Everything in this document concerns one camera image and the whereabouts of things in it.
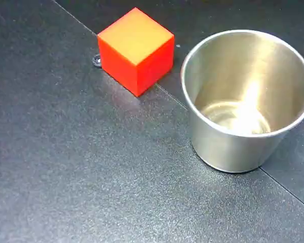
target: metal cup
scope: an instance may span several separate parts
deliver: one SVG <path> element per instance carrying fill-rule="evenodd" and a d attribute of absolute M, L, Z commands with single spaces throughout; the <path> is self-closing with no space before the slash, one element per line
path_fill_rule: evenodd
<path fill-rule="evenodd" d="M 230 30 L 204 39 L 183 62 L 181 81 L 192 145 L 220 171 L 259 167 L 304 119 L 304 58 L 270 34 Z"/>

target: orange cube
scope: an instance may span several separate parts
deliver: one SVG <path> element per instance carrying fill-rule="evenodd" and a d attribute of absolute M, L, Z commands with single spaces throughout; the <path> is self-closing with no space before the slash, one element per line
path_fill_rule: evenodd
<path fill-rule="evenodd" d="M 174 35 L 137 8 L 97 37 L 103 70 L 136 97 L 172 68 Z"/>

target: table surface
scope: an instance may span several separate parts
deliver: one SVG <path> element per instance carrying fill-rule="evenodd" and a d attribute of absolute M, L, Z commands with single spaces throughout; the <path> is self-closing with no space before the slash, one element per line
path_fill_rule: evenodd
<path fill-rule="evenodd" d="M 133 7 L 180 46 L 140 98 L 91 64 L 93 32 Z M 304 122 L 240 175 L 189 141 L 182 60 L 234 28 L 304 56 L 304 1 L 0 1 L 0 243 L 304 242 Z"/>

